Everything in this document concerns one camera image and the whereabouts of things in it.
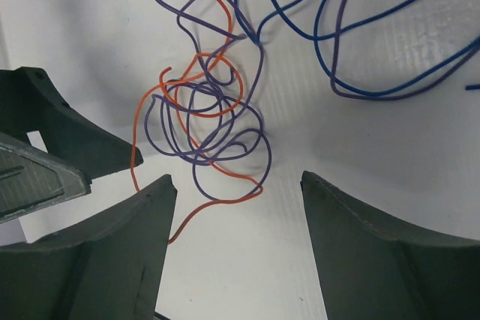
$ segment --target dark gray plastic part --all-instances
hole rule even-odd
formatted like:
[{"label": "dark gray plastic part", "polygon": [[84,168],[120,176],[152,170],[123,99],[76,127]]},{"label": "dark gray plastic part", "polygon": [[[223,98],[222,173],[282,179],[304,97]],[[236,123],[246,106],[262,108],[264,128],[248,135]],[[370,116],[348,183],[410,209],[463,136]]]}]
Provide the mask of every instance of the dark gray plastic part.
[{"label": "dark gray plastic part", "polygon": [[175,203],[166,175],[36,243],[0,247],[0,319],[152,320]]},{"label": "dark gray plastic part", "polygon": [[[0,70],[0,132],[26,141],[26,134],[36,130],[49,154],[91,179],[130,165],[131,144],[70,108],[43,69]],[[137,149],[135,165],[142,162]]]},{"label": "dark gray plastic part", "polygon": [[90,193],[65,161],[0,133],[0,223]]},{"label": "dark gray plastic part", "polygon": [[395,218],[304,172],[328,320],[480,319],[480,242]]}]

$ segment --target electrical wire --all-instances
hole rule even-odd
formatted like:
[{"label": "electrical wire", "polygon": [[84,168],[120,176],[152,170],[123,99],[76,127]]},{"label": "electrical wire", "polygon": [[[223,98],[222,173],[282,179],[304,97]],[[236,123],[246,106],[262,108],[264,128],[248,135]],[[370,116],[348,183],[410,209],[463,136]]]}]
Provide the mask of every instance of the electrical wire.
[{"label": "electrical wire", "polygon": [[[133,147],[130,163],[130,171],[132,174],[133,183],[136,190],[140,191],[140,187],[134,173],[135,146],[137,143],[137,123],[143,104],[150,97],[151,103],[147,109],[143,122],[143,129],[145,131],[148,142],[159,153],[166,156],[179,157],[184,161],[190,163],[192,165],[193,181],[197,189],[201,192],[201,194],[204,195],[204,197],[209,199],[207,203],[202,204],[198,208],[194,209],[185,218],[185,220],[179,226],[178,230],[169,240],[169,244],[171,244],[178,238],[178,236],[183,231],[188,222],[202,209],[216,204],[237,204],[252,199],[263,192],[263,183],[265,182],[272,166],[272,150],[269,141],[265,135],[263,119],[258,113],[258,111],[256,111],[250,105],[250,102],[254,94],[255,88],[257,87],[257,83],[262,72],[263,62],[265,58],[265,50],[263,49],[261,41],[262,31],[267,22],[269,22],[275,16],[280,16],[281,19],[301,37],[313,41],[315,53],[319,60],[319,64],[330,78],[330,85],[332,91],[341,97],[348,97],[358,100],[400,100],[416,96],[418,94],[431,90],[435,86],[438,86],[449,76],[451,76],[480,50],[480,37],[477,37],[473,42],[468,44],[462,50],[458,51],[454,55],[451,55],[435,67],[432,67],[431,69],[425,71],[424,73],[420,74],[414,79],[411,79],[408,82],[383,91],[366,91],[347,84],[336,77],[338,69],[338,56],[340,53],[341,35],[343,35],[347,31],[362,27],[363,25],[367,25],[369,23],[376,22],[387,16],[390,16],[404,9],[405,7],[408,7],[409,5],[418,0],[403,1],[400,4],[383,11],[382,13],[370,16],[367,19],[363,19],[358,22],[354,22],[353,24],[350,24],[343,28],[342,19],[348,0],[342,0],[337,13],[335,31],[331,34],[325,35],[319,34],[319,23],[321,20],[321,16],[325,10],[326,4],[328,3],[328,0],[322,0],[320,2],[319,9],[314,20],[313,34],[308,34],[302,31],[286,15],[286,12],[288,10],[294,8],[296,5],[302,3],[304,0],[293,0],[287,5],[284,5],[283,7],[279,5],[277,0],[270,0],[274,6],[274,11],[260,22],[256,30],[248,22],[247,18],[240,10],[239,0],[215,0],[222,7],[224,13],[226,14],[228,22],[227,30],[187,13],[186,10],[197,0],[189,0],[180,9],[173,7],[172,5],[166,3],[164,0],[155,1],[162,7],[176,14],[177,25],[191,39],[196,53],[191,63],[180,78],[169,79],[167,81],[164,80],[164,77],[171,71],[171,67],[166,68],[164,71],[161,72],[159,76],[159,83],[153,88],[151,88],[149,91],[147,91],[139,102],[139,106],[136,110],[134,119]],[[229,8],[224,2],[228,3],[229,6],[233,9],[235,19],[243,29],[244,34],[233,34],[232,14],[230,13]],[[191,22],[195,22],[196,24],[215,31],[218,34],[222,34],[226,37],[224,44],[214,52],[203,52],[200,49],[200,45],[197,39],[194,37],[191,31],[189,31],[182,24],[182,19],[190,20]],[[257,68],[256,75],[254,77],[250,90],[245,93],[246,89],[242,80],[242,76],[236,70],[233,64],[225,57],[225,53],[230,47],[235,46],[237,42],[242,41],[246,38],[249,38],[259,50],[259,66]],[[326,62],[320,50],[320,41],[330,39],[334,40],[334,54],[331,62],[331,69],[329,69],[326,65]],[[451,64],[454,61],[457,61],[457,63],[454,64],[449,70],[447,70],[439,79],[435,80],[431,84],[423,86],[422,88],[417,88],[414,91],[407,91],[407,89],[411,86],[414,86],[418,82],[421,82],[427,76],[437,72],[438,70],[442,69],[448,64]],[[200,66],[201,71],[197,74],[191,75],[191,71],[194,68],[195,64],[198,64]],[[212,70],[219,66],[219,64],[224,64],[229,68],[229,79],[226,81],[219,80],[212,74]],[[229,87],[234,84],[238,86],[236,97],[228,95],[231,92],[231,89]],[[348,92],[341,91],[338,89],[338,87],[344,88]],[[468,85],[466,87],[466,90],[474,89],[480,89],[480,85]],[[180,94],[182,92],[184,94],[190,94],[187,103],[183,103],[180,101]],[[198,94],[210,97],[212,99],[211,105],[201,109],[196,107],[195,103]],[[246,112],[252,114],[255,117],[257,125],[256,127],[246,127],[245,129],[237,130],[237,120]],[[165,139],[169,150],[163,149],[161,146],[156,144],[156,142],[151,136],[151,132],[149,129],[149,119],[152,114],[159,114],[160,127],[163,133],[163,138]],[[195,131],[191,123],[191,120],[194,118],[216,118],[217,126],[215,129],[211,130],[207,136],[204,136],[203,139],[198,139],[198,137],[194,135]],[[176,128],[176,124],[179,124],[181,131]],[[254,135],[253,141],[249,141],[249,143],[242,141],[242,138],[251,135]],[[186,141],[188,150],[184,150],[180,146],[182,140],[184,142]],[[263,176],[259,181],[255,180],[249,175],[242,175],[228,171],[221,166],[221,163],[231,160],[238,160],[252,154],[261,142],[263,142],[265,145],[267,153],[267,164],[265,166]],[[238,149],[240,151],[239,154],[230,156],[224,155],[224,153],[226,153],[227,151],[231,151],[233,148]],[[248,193],[238,199],[218,199],[213,195],[207,193],[203,189],[197,177],[198,168],[208,166],[213,167],[214,169],[228,177],[249,181],[252,183],[253,187]]]},{"label": "electrical wire", "polygon": [[[251,25],[243,16],[242,12],[238,9],[238,7],[236,7],[235,2],[233,0],[225,0],[234,8],[237,19],[241,19],[243,21],[243,25],[247,29],[247,34],[234,35],[232,33],[232,15],[230,14],[227,6],[224,4],[224,0],[215,1],[223,8],[226,14],[228,20],[228,29],[226,31],[209,23],[205,23],[203,21],[200,22],[200,19],[185,13],[185,11],[196,0],[188,1],[187,4],[184,5],[184,7],[181,9],[176,9],[163,0],[155,1],[165,7],[167,10],[170,10],[177,15],[177,24],[192,40],[193,46],[196,50],[196,54],[179,79],[170,79],[168,81],[164,80],[164,77],[171,70],[171,67],[168,67],[160,74],[159,84],[147,91],[142,97],[135,114],[132,149],[135,149],[135,144],[137,142],[137,122],[139,120],[141,108],[143,107],[143,104],[145,103],[147,98],[151,97],[152,102],[145,114],[145,120],[143,125],[148,142],[156,151],[160,152],[163,155],[180,157],[181,159],[191,163],[193,181],[195,185],[197,186],[201,194],[203,194],[207,199],[210,200],[209,202],[194,209],[185,218],[185,220],[179,226],[178,230],[170,238],[169,244],[171,244],[178,238],[178,236],[181,234],[188,222],[202,209],[216,204],[238,204],[240,202],[245,202],[260,195],[263,192],[263,183],[265,182],[272,166],[272,150],[269,141],[264,134],[263,120],[260,114],[252,106],[250,106],[251,98],[254,94],[255,88],[260,78],[261,70],[263,68],[263,47],[259,44],[257,45],[260,56],[259,67],[256,72],[254,81],[250,87],[250,90],[248,94],[246,94],[246,97],[244,97],[245,87],[242,81],[241,74],[235,69],[233,64],[224,57],[224,53],[235,42],[245,39],[248,34],[253,34],[254,32],[254,30],[251,28]],[[213,31],[225,35],[226,40],[224,45],[212,53],[202,52],[196,38],[181,24],[180,19],[182,18],[189,19],[193,22],[204,25],[205,27],[210,28]],[[192,71],[196,63],[199,64],[199,66],[202,68],[202,71],[194,76],[190,76],[190,72]],[[211,70],[220,63],[224,63],[230,69],[230,79],[226,82],[221,82],[220,80],[216,79],[211,73]],[[238,96],[231,97],[222,88],[226,88],[227,86],[232,85],[235,81],[238,83]],[[159,90],[162,94],[155,94],[155,92]],[[182,90],[187,90],[190,92],[190,100],[188,105],[184,105],[179,101],[179,92]],[[203,109],[198,109],[194,107],[197,94],[203,94],[212,97],[214,103],[211,106]],[[163,131],[163,136],[169,146],[168,151],[163,150],[159,145],[155,143],[149,130],[149,119],[158,103],[160,103],[161,129]],[[214,109],[217,109],[217,112],[212,113],[212,110]],[[179,146],[179,141],[177,140],[179,132],[177,132],[175,129],[172,112],[175,112],[176,114],[176,119],[181,126],[190,150],[183,151]],[[236,120],[239,119],[245,112],[249,112],[250,114],[252,114],[258,121],[258,125],[257,127],[247,127],[245,129],[238,130],[234,134],[233,130],[236,124]],[[195,139],[192,135],[192,117],[218,118],[217,127],[213,131],[211,131],[210,134],[207,135],[202,141],[199,141],[198,139]],[[250,141],[250,144],[242,141],[242,138],[245,138],[245,136],[249,136],[251,134],[255,135],[256,137],[254,141]],[[241,159],[252,154],[257,149],[260,142],[263,142],[265,144],[265,149],[267,153],[267,164],[265,166],[263,176],[259,181],[256,181],[253,177],[248,175],[242,175],[228,171],[219,165],[219,163]],[[230,150],[231,148],[240,149],[240,154],[234,156],[223,156],[223,153],[227,150]],[[134,150],[132,150],[131,164],[134,164],[134,155]],[[198,166],[211,166],[217,171],[231,178],[249,181],[253,184],[253,188],[244,196],[237,199],[218,199],[204,191],[197,177]],[[131,166],[130,170],[132,173],[133,183],[138,191],[140,190],[140,187],[135,178],[134,168]]]},{"label": "electrical wire", "polygon": [[[384,90],[384,91],[367,91],[367,90],[360,89],[360,88],[357,88],[355,86],[352,86],[350,84],[347,84],[347,83],[343,82],[342,80],[338,79],[335,76],[334,73],[332,74],[332,72],[330,71],[330,69],[326,65],[326,62],[323,58],[323,55],[322,55],[322,52],[321,52],[321,49],[320,49],[319,42],[322,41],[322,40],[331,39],[333,37],[339,37],[341,34],[345,33],[346,31],[352,30],[354,28],[358,28],[358,27],[366,25],[370,22],[374,22],[374,21],[383,19],[387,16],[390,16],[390,15],[398,12],[399,10],[404,9],[405,7],[411,5],[415,1],[417,1],[417,0],[403,1],[402,3],[390,8],[386,11],[383,11],[380,14],[377,14],[377,15],[372,16],[370,18],[364,19],[360,22],[353,23],[352,25],[348,25],[345,28],[340,28],[340,30],[336,29],[335,33],[320,36],[319,35],[320,18],[322,16],[322,13],[324,11],[324,8],[325,8],[328,0],[322,0],[321,3],[320,3],[319,10],[317,12],[315,22],[314,22],[314,26],[313,26],[313,35],[309,35],[309,34],[305,33],[304,31],[302,31],[300,28],[298,28],[289,19],[289,17],[284,13],[284,9],[278,4],[278,1],[277,0],[271,0],[272,4],[274,5],[276,14],[279,15],[284,20],[284,22],[293,31],[295,31],[300,36],[302,36],[302,37],[304,37],[308,40],[313,41],[314,48],[315,48],[315,53],[316,53],[316,56],[319,60],[320,66],[325,71],[325,73],[331,78],[331,80],[334,82],[334,85],[332,86],[332,90],[335,92],[335,94],[343,96],[343,97],[349,97],[349,98],[352,98],[352,99],[358,99],[358,100],[381,100],[381,101],[402,100],[402,99],[405,99],[407,97],[416,96],[418,94],[426,92],[426,91],[432,89],[434,86],[439,85],[443,80],[446,79],[445,76],[441,76],[438,79],[440,81],[437,80],[430,85],[426,85],[424,88],[420,88],[420,89],[417,89],[415,91],[407,92],[405,94],[397,94],[399,92],[405,91],[409,87],[411,87],[411,86],[415,85],[416,83],[422,81],[427,76],[431,75],[432,73],[437,72],[438,70],[440,70],[441,68],[445,67],[446,65],[452,63],[453,61],[456,61],[456,60],[460,59],[462,56],[465,56],[466,60],[464,60],[464,61],[460,60],[460,63],[459,63],[460,65],[463,65],[468,59],[472,58],[473,54],[476,53],[475,49],[478,48],[478,46],[480,45],[480,37],[477,37],[472,43],[468,44],[465,48],[458,51],[454,55],[450,56],[446,60],[440,62],[438,65],[436,65],[436,66],[432,67],[431,69],[425,71],[424,73],[420,74],[416,78],[411,79],[410,81],[405,82],[405,83],[403,83],[399,86],[395,86],[394,88],[390,88],[390,89],[387,89],[387,90]],[[339,13],[340,12],[343,13],[343,10],[341,8],[342,7],[340,6]],[[448,71],[445,74],[451,75],[452,73],[453,72]],[[338,91],[337,88],[336,88],[337,85],[341,86],[342,88],[345,88],[347,91],[351,91],[353,94]]]},{"label": "electrical wire", "polygon": [[[340,8],[339,8],[338,15],[337,15],[337,23],[336,23],[336,26],[335,26],[334,55],[333,55],[332,66],[331,66],[330,84],[331,84],[332,91],[336,95],[340,95],[342,97],[348,97],[350,99],[359,99],[359,100],[365,100],[366,99],[366,100],[382,100],[382,101],[401,100],[401,99],[406,99],[408,97],[416,96],[418,94],[426,92],[427,90],[431,90],[435,86],[439,85],[441,82],[443,82],[445,79],[447,79],[447,77],[449,77],[456,70],[458,70],[463,64],[465,64],[469,59],[471,59],[480,50],[480,48],[478,47],[478,45],[480,44],[479,43],[480,38],[477,38],[477,40],[475,40],[475,42],[474,42],[474,43],[476,43],[477,46],[476,47],[473,46],[472,48],[469,48],[468,53],[465,52],[465,53],[467,53],[466,56],[462,60],[460,60],[452,69],[450,69],[443,76],[441,76],[436,82],[433,82],[432,84],[430,84],[430,85],[428,85],[424,88],[417,89],[417,90],[412,91],[412,92],[407,93],[407,94],[402,94],[402,95],[398,95],[398,96],[394,96],[394,97],[371,97],[371,96],[360,97],[358,95],[338,91],[337,88],[336,88],[336,83],[337,83],[336,79],[337,78],[335,78],[335,73],[336,73],[337,66],[338,66],[338,53],[340,51],[341,21],[342,21],[343,15],[344,15],[344,11],[345,11],[345,7],[347,5],[347,1],[348,0],[342,0],[341,3],[340,3]],[[414,80],[419,81],[420,79],[421,79],[421,76],[418,76]]]}]

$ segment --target purple wire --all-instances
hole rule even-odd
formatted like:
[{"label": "purple wire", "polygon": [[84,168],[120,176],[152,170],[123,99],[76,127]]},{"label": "purple wire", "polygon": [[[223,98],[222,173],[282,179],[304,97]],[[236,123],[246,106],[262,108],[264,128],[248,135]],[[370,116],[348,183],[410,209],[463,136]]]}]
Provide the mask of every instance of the purple wire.
[{"label": "purple wire", "polygon": [[420,88],[420,89],[417,89],[415,91],[408,92],[406,94],[400,94],[400,95],[389,96],[389,97],[367,97],[367,96],[364,96],[364,95],[357,95],[357,94],[346,93],[344,91],[340,91],[337,88],[337,83],[335,82],[335,79],[336,79],[336,73],[337,73],[337,67],[338,67],[338,56],[339,56],[339,53],[340,53],[342,19],[344,17],[345,9],[347,7],[347,2],[348,2],[348,0],[342,0],[341,3],[340,3],[340,7],[338,9],[337,22],[335,24],[333,60],[332,60],[332,64],[331,64],[330,87],[331,87],[332,91],[338,96],[346,97],[346,98],[349,98],[349,99],[373,100],[373,101],[403,100],[403,99],[407,99],[409,97],[414,97],[416,95],[425,93],[426,91],[429,91],[432,88],[435,88],[436,86],[441,84],[449,76],[451,76],[455,71],[460,69],[467,61],[469,61],[480,50],[479,47],[473,48],[466,55],[464,55],[463,58],[457,64],[455,64],[452,68],[450,68],[448,71],[446,71],[439,79],[435,80],[434,82],[425,86],[424,88]]},{"label": "purple wire", "polygon": [[[235,81],[236,77],[233,69],[230,69],[229,80],[226,82],[222,82],[219,79],[216,79],[209,72],[208,70],[209,63],[212,61],[212,59],[215,58],[215,56],[218,53],[222,52],[224,49],[228,49],[235,42],[239,40],[243,40],[247,36],[245,34],[240,34],[240,35],[230,34],[229,32],[224,31],[223,29],[219,29],[210,23],[204,22],[201,19],[198,19],[189,14],[186,14],[185,11],[196,0],[189,0],[180,10],[177,10],[171,7],[170,5],[168,5],[162,0],[156,0],[156,1],[158,2],[158,4],[162,5],[166,9],[177,14],[177,24],[179,28],[182,29],[188,35],[188,37],[192,40],[193,47],[197,53],[201,52],[200,45],[198,44],[197,39],[194,37],[191,31],[189,31],[187,28],[185,28],[182,25],[181,18],[186,18],[200,25],[204,25],[207,28],[210,28],[211,30],[214,30],[220,34],[230,37],[231,40],[228,43],[216,49],[214,52],[212,52],[207,59],[204,60],[203,58],[198,58],[199,65],[205,74],[205,81],[188,82],[185,84],[177,84],[177,85],[170,85],[170,86],[168,86],[168,83],[174,82],[176,79],[171,79],[166,82],[167,91],[169,92],[169,94],[171,94],[172,91],[175,91],[177,88],[188,88],[191,90],[190,100],[187,107],[177,106],[171,101],[169,101],[169,99],[163,95],[159,95],[159,94],[152,95],[152,102],[150,104],[150,107],[147,110],[144,124],[143,124],[148,142],[156,151],[160,152],[163,155],[171,156],[171,157],[180,157],[184,161],[191,163],[193,181],[196,187],[198,188],[198,190],[206,198],[210,200],[218,200],[217,198],[209,195],[202,188],[197,178],[197,167],[210,166],[212,162],[216,163],[216,162],[241,159],[243,157],[246,157],[252,154],[257,149],[260,142],[263,141],[265,143],[267,158],[268,158],[265,172],[263,173],[263,177],[261,178],[261,180],[258,181],[258,185],[253,187],[253,189],[250,192],[248,192],[246,196],[255,193],[256,191],[258,191],[259,188],[261,188],[261,186],[265,182],[270,172],[270,169],[272,167],[272,150],[271,150],[272,148],[264,133],[263,119],[260,116],[260,114],[252,106],[250,106],[251,98],[257,87],[257,84],[262,72],[262,68],[263,68],[264,58],[265,58],[265,53],[262,45],[256,44],[259,48],[259,56],[260,56],[259,67],[256,71],[254,81],[250,87],[250,91],[247,93],[247,97],[244,100],[242,100],[238,105],[239,110],[237,110],[238,108],[231,109],[227,114],[219,116],[217,127],[213,131],[211,131],[209,135],[207,135],[204,138],[204,140],[199,144],[198,147],[195,147],[191,141],[191,116],[201,112],[207,112],[213,109],[217,109],[219,112],[222,112],[223,109],[230,108],[231,105],[237,101],[234,97],[230,97],[224,94],[224,92],[222,91],[222,88],[225,88],[228,85],[232,85],[233,82]],[[238,6],[234,3],[234,1],[233,0],[226,0],[226,1],[235,8],[237,17],[239,17],[246,25],[246,28],[253,33],[254,32],[253,27],[247,21],[244,14],[239,10]],[[213,97],[214,103],[211,106],[208,106],[206,108],[196,109],[194,107],[195,97],[199,93]],[[155,144],[149,130],[149,119],[158,102],[160,102],[160,127],[162,129],[163,136],[168,144],[168,147],[169,147],[168,151],[163,150],[161,147]],[[171,111],[177,111],[177,110],[186,114],[186,119],[185,119],[185,127],[187,129],[186,136],[187,136],[188,146],[190,150],[182,150],[179,145],[176,130],[174,127],[173,117],[171,114]],[[237,132],[236,134],[232,134],[236,120],[240,118],[246,111],[249,111],[256,118],[256,120],[258,121],[258,127],[248,127],[246,129],[243,129]],[[254,139],[254,141],[250,142],[249,145],[241,141],[241,137],[245,136],[246,134],[256,134],[256,138]],[[224,153],[227,149],[232,147],[240,148],[241,153],[233,156],[222,156],[222,153]]]},{"label": "purple wire", "polygon": [[182,16],[186,19],[189,19],[191,20],[192,22],[196,22],[197,24],[200,24],[202,26],[205,26],[213,31],[216,31],[217,33],[220,33],[222,35],[225,35],[226,37],[231,37],[232,39],[236,39],[237,38],[237,35],[234,35],[234,34],[231,34],[229,33],[228,31],[224,31],[222,28],[218,28],[217,26],[209,23],[209,22],[206,22],[205,20],[201,20],[195,16],[192,16],[190,14],[187,14],[183,11],[180,11],[176,8],[174,8],[172,5],[166,3],[165,1],[163,0],[155,0],[159,5],[161,5],[162,7],[164,7],[165,9],[171,11],[172,13],[175,13],[179,16]]}]

